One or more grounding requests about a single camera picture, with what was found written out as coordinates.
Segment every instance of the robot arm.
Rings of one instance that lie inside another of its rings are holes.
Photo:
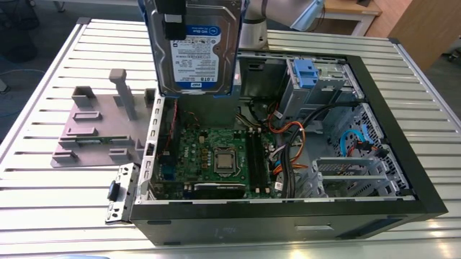
[[[325,0],[252,0],[242,22],[242,49],[261,49],[268,43],[267,18],[299,31],[307,31]]]

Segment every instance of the slatted aluminum table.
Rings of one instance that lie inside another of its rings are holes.
[[[112,68],[134,91],[157,85],[146,26],[78,24],[0,146],[0,257],[105,254],[112,258],[455,258],[461,256],[460,121],[404,48],[388,39],[269,32],[275,50],[359,55],[444,198],[450,213],[368,240],[156,248],[134,226],[106,226],[117,167],[50,166],[75,86],[116,93]]]

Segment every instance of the green motherboard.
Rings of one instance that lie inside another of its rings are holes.
[[[259,169],[265,176],[252,175],[255,155],[248,153],[249,135],[253,132],[233,129],[182,129],[177,166],[162,165],[165,199],[186,199],[184,189],[196,183],[229,183],[245,185],[245,198],[272,198],[268,162],[260,160]],[[273,145],[273,135],[259,133],[260,158],[267,158]],[[265,188],[256,181],[267,181]]]

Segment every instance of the motherboard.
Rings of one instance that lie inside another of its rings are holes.
[[[182,129],[177,165],[164,164],[156,196],[165,199],[261,199],[271,181],[273,135],[255,130]]]

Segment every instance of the hard drive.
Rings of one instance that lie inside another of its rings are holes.
[[[245,0],[146,0],[160,90],[228,95]]]

